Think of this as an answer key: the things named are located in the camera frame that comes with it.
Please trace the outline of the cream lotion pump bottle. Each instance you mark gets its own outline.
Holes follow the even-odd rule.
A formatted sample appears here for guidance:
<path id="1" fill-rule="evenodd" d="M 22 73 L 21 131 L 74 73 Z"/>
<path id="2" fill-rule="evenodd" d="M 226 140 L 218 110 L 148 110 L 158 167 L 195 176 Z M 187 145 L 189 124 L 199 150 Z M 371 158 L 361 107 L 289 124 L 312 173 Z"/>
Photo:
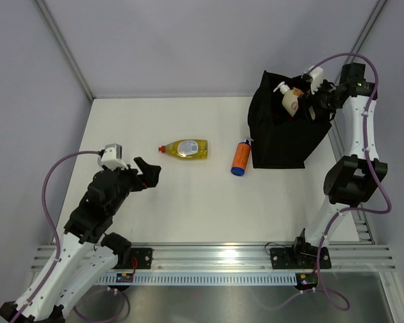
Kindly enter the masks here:
<path id="1" fill-rule="evenodd" d="M 273 92 L 280 92 L 283 95 L 282 106 L 294 117 L 299 108 L 298 98 L 304 95 L 304 92 L 296 87 L 289 87 L 284 81 L 279 83 Z"/>

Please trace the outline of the yellow dish soap bottle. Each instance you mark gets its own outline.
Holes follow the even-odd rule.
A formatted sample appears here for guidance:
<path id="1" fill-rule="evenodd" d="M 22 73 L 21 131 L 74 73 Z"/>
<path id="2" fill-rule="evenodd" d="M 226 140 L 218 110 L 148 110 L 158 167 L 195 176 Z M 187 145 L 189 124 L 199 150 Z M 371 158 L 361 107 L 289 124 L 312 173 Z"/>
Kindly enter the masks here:
<path id="1" fill-rule="evenodd" d="M 208 140 L 183 139 L 158 147 L 160 153 L 178 159 L 207 159 Z"/>

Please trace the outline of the black canvas bag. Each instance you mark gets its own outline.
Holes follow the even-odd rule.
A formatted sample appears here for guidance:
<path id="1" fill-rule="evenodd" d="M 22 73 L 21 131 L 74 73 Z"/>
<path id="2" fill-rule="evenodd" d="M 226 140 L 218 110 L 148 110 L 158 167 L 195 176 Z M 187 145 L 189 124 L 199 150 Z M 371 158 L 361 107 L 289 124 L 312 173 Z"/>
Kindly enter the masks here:
<path id="1" fill-rule="evenodd" d="M 329 118 L 308 120 L 302 113 L 291 116 L 283 107 L 283 95 L 274 89 L 281 82 L 303 92 L 310 84 L 300 76 L 263 72 L 252 97 L 247 123 L 252 139 L 252 165 L 259 169 L 299 169 L 331 129 Z"/>

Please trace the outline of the orange blue cologne bottle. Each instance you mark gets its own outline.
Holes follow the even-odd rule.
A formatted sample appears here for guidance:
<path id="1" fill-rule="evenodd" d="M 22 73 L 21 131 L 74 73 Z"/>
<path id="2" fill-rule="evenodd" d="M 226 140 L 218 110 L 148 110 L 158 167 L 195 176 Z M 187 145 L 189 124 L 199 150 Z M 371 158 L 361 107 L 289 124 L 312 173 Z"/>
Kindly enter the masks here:
<path id="1" fill-rule="evenodd" d="M 231 167 L 233 175 L 243 176 L 245 174 L 250 152 L 251 145 L 249 140 L 242 141 L 237 145 Z"/>

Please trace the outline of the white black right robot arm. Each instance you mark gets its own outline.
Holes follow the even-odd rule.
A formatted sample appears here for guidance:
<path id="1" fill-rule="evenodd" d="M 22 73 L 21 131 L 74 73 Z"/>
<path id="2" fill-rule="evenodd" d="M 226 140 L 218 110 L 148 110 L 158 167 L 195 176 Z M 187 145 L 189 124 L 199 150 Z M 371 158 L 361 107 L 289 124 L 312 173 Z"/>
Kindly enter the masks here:
<path id="1" fill-rule="evenodd" d="M 342 67 L 338 85 L 324 80 L 304 102 L 313 117 L 334 116 L 341 110 L 350 126 L 347 149 L 328 171 L 323 184 L 325 199 L 316 217 L 304 228 L 286 254 L 296 268 L 330 268 L 327 247 L 343 218 L 367 202 L 387 174 L 374 140 L 375 83 L 366 81 L 366 66 L 350 63 Z"/>

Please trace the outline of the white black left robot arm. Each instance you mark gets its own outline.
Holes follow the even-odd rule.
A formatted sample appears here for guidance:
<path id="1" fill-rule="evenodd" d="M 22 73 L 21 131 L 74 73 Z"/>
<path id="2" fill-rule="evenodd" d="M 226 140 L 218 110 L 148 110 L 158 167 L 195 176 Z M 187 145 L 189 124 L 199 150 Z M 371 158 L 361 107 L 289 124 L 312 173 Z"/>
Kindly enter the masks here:
<path id="1" fill-rule="evenodd" d="M 132 192 L 157 186 L 161 167 L 134 159 L 137 168 L 105 161 L 71 213 L 56 252 L 36 280 L 15 301 L 3 303 L 6 322 L 64 322 L 78 301 L 108 270 L 134 264 L 132 247 L 123 236 L 106 233 Z"/>

